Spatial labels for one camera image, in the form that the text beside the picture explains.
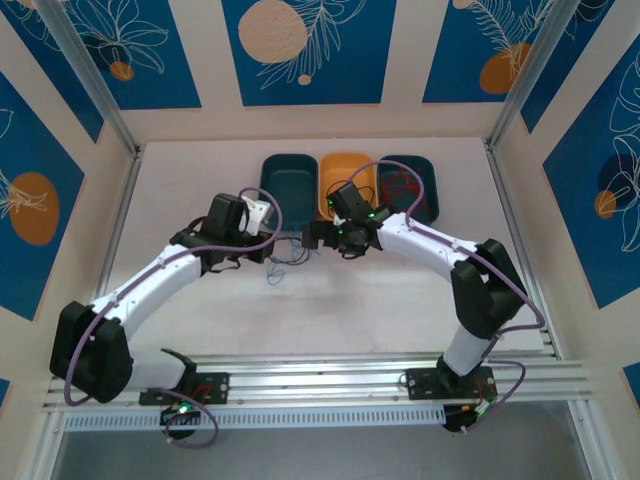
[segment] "robotic arm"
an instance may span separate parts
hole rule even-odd
[[[417,233],[413,222],[412,226],[407,225],[404,214],[394,213],[384,205],[373,209],[352,183],[347,183],[328,199],[336,212],[335,221],[312,222],[303,233],[304,247],[318,248],[319,240],[323,240],[325,246],[337,249],[347,259],[364,255],[369,247],[396,252],[425,264],[451,282],[461,325],[437,367],[425,369],[431,370],[426,373],[414,372],[422,379],[417,379],[422,393],[411,389],[410,398],[477,398],[479,392],[475,385],[491,376],[491,369],[480,367],[480,363],[496,332],[515,316],[523,302],[499,278],[463,251],[483,257],[524,290],[504,247],[494,240],[479,245],[420,226],[426,232],[446,238],[450,243],[446,246]],[[71,368],[74,372],[71,383],[102,403],[111,401],[124,390],[150,388],[165,388],[194,398],[195,392],[206,383],[203,375],[210,374],[199,374],[194,362],[170,350],[131,351],[128,341],[170,296],[205,273],[219,272],[214,267],[224,260],[239,266],[240,257],[256,263],[268,258],[273,243],[250,253],[214,251],[210,247],[242,249],[264,243],[272,234],[261,232],[260,226],[266,222],[270,211],[267,202],[217,195],[206,217],[178,232],[153,262],[124,285],[91,305],[77,302],[67,305],[60,314],[51,372],[65,378]],[[97,323],[77,362],[72,362],[81,336],[109,305],[112,308]],[[165,405],[171,403],[168,399],[162,401]],[[202,403],[215,402],[205,399]]]

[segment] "teal bin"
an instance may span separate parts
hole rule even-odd
[[[440,214],[438,189],[433,164],[419,155],[387,155],[382,160],[393,160],[414,170],[424,183],[424,198],[411,218],[431,225]],[[395,165],[378,165],[378,192],[380,202],[406,211],[418,196],[417,180],[406,170]]]
[[[301,231],[316,214],[318,162],[304,154],[272,155],[262,164],[260,188],[273,195],[280,204],[284,217],[283,230]],[[274,214],[269,227],[275,228],[276,223],[277,216]]]

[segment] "plastic bin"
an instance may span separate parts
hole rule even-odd
[[[320,183],[318,186],[318,211],[325,220],[333,220],[329,210],[327,195],[337,190],[351,174],[367,163],[371,157],[358,152],[330,153],[320,161]],[[374,207],[378,206],[378,180],[376,168],[372,166],[360,172],[353,182],[365,200]]]
[[[299,231],[316,214],[318,198],[318,162],[315,158],[297,153],[279,153],[262,164],[260,188],[275,197],[282,208],[283,230]],[[269,220],[275,228],[277,217]]]
[[[424,199],[411,214],[411,218],[431,225],[440,214],[438,190],[433,164],[419,155],[387,155],[382,160],[393,160],[413,169],[424,183]],[[406,170],[395,165],[378,165],[380,201],[406,211],[418,195],[418,182]]]

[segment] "mounting plate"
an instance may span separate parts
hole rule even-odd
[[[456,392],[447,392],[438,379],[437,368],[410,368],[406,371],[409,400],[480,399],[493,401],[498,395],[493,370],[480,367],[460,377]]]
[[[229,396],[228,373],[196,373],[195,384],[198,387],[189,395],[204,405],[225,405]],[[176,398],[148,390],[140,394],[138,400],[144,406],[172,405]]]

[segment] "orange bin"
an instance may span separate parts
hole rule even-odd
[[[369,162],[371,157],[358,152],[330,153],[320,161],[318,210],[325,220],[333,220],[327,195],[344,185],[353,172]],[[378,175],[375,165],[358,173],[353,183],[365,200],[373,207],[378,206]]]

